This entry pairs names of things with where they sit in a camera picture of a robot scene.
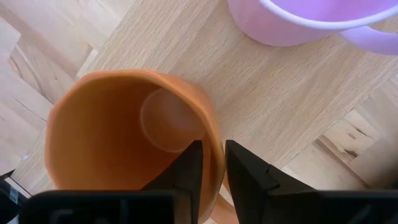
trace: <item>light wood surface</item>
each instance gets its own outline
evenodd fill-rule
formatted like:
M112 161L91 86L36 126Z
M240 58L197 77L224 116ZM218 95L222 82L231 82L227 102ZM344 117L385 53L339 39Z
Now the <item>light wood surface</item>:
M52 103L130 6L130 0L0 0L0 175L29 157Z
M397 117L398 76L395 76L319 140L371 187L388 187L398 180Z
M396 32L397 24L379 28ZM135 1L87 71L150 68L196 82L224 139L282 167L395 75L397 62L337 36L261 45L235 26L226 1Z
M21 4L29 5L29 13ZM1 92L0 106L19 94L29 111L0 110L15 127L0 126L2 136L24 139L0 137L0 145L12 143L0 153L23 148L13 163L24 159L12 178L31 194L53 187L43 164L51 104L87 72L127 68L198 83L213 102L224 139L236 140L313 187L373 187L381 183L376 174L385 171L385 179L392 178L394 157L377 158L394 154L398 145L398 124L386 120L396 113L391 109L396 80L383 85L398 74L397 57L359 51L338 36L295 47L264 46L236 27L226 1L48 1L42 6L0 0L0 16L0 28L7 30L1 36L6 44L0 44L5 77L22 86L19 93ZM398 19L376 27L397 32ZM351 142L348 134L358 140ZM382 169L363 168L368 163Z

